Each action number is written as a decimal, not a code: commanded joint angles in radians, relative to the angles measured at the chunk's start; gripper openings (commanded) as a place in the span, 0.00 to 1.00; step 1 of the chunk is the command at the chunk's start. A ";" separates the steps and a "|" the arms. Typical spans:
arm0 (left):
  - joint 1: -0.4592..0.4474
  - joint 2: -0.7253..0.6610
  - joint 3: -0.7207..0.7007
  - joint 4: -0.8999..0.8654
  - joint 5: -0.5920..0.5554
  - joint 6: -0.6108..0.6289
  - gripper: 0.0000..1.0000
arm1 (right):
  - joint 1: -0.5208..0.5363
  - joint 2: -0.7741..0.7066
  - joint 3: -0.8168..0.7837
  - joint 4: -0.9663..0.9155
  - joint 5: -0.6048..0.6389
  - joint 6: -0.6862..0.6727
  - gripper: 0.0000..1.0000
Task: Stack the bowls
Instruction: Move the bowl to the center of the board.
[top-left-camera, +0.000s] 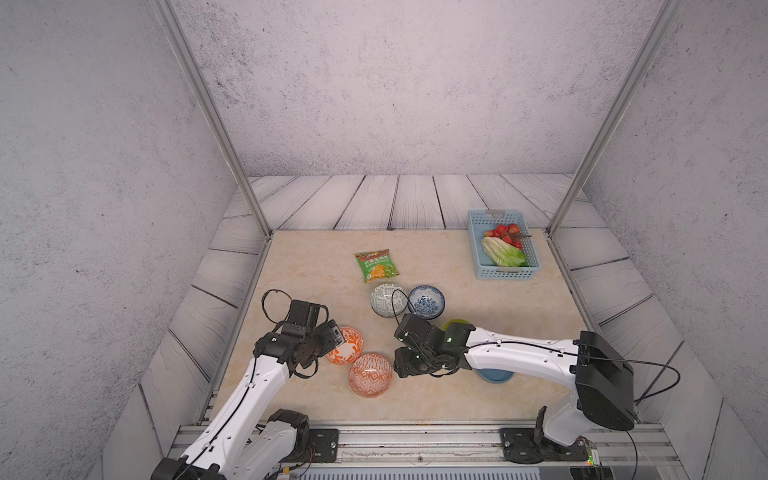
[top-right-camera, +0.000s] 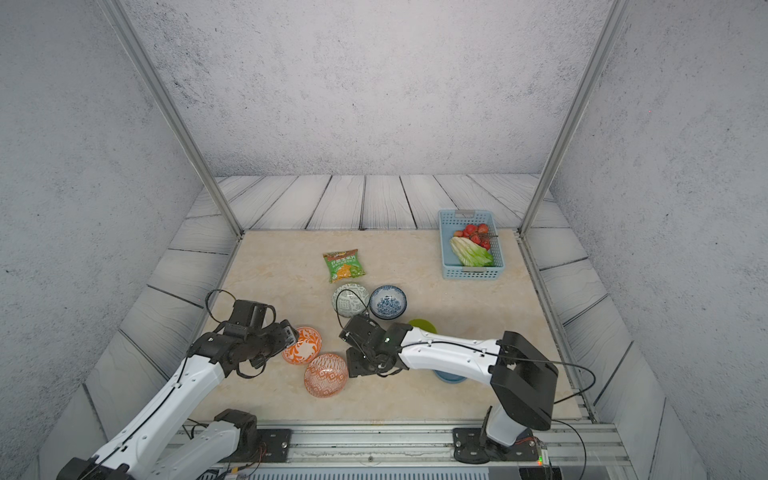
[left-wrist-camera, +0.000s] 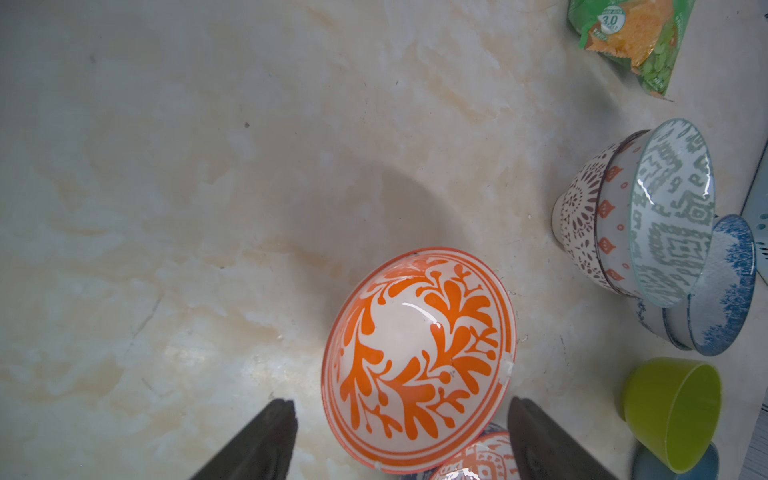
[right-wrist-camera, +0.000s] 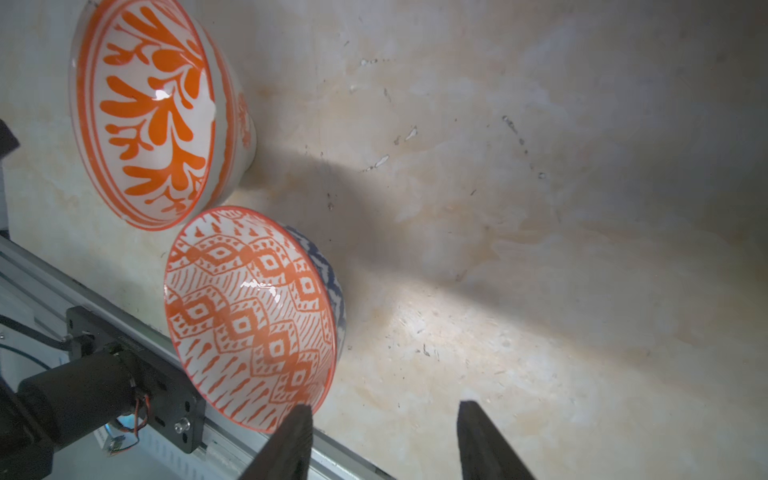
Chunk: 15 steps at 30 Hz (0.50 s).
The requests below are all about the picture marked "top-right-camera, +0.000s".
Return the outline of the orange leaf pattern bowl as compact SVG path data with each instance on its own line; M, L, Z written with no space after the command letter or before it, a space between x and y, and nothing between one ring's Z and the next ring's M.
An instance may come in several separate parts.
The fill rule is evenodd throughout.
M320 354L322 337L313 327L299 327L297 332L297 342L282 352L282 358L291 365L310 363Z

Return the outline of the blue floral bowl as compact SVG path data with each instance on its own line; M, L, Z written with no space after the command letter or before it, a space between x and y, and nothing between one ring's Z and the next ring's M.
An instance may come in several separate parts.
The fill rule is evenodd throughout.
M379 319L394 320L405 313L407 305L407 296L401 288L382 285L371 293L368 309Z

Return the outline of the red geometric pattern bowl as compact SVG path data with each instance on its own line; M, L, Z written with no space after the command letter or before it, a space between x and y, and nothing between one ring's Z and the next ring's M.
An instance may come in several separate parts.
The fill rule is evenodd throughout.
M348 381L346 360L334 353L317 356L304 372L304 387L316 398L328 398L340 393Z

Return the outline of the green patterned white bowl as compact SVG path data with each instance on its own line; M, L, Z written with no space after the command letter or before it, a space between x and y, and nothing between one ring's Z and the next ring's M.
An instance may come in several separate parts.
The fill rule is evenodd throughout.
M331 306L340 317L351 318L367 310L369 299L370 293L363 285L350 282L334 291Z

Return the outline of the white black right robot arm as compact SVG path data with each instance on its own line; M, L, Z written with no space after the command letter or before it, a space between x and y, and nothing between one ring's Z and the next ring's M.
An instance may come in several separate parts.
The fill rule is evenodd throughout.
M409 324L388 329L363 316L348 321L339 338L348 345L349 376L388 376L431 370L489 386L496 398L485 424L487 437L510 447L526 430L548 431L559 371L523 335L471 340L430 333Z

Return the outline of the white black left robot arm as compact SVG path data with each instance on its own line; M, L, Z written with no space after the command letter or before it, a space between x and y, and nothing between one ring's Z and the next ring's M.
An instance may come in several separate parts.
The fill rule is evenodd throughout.
M163 452L197 406L231 373L248 363L262 373L267 362L295 345L299 334L286 320L273 319L273 306L237 300L230 318L201 335L179 368L148 404L90 458L70 459L61 479L195 479L223 462L259 463L267 446L257 419L227 409L188 444L170 455Z

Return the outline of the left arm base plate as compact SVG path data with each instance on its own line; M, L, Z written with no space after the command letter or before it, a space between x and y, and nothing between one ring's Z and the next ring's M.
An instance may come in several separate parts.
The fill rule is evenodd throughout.
M242 429L237 448L219 463L286 463L292 433L291 429Z

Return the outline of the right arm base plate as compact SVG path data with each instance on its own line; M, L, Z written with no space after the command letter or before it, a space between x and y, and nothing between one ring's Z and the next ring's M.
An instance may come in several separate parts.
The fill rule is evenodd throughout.
M504 446L487 437L480 428L452 430L453 459L459 463L480 465L489 462L539 462L540 448L533 436L522 437Z

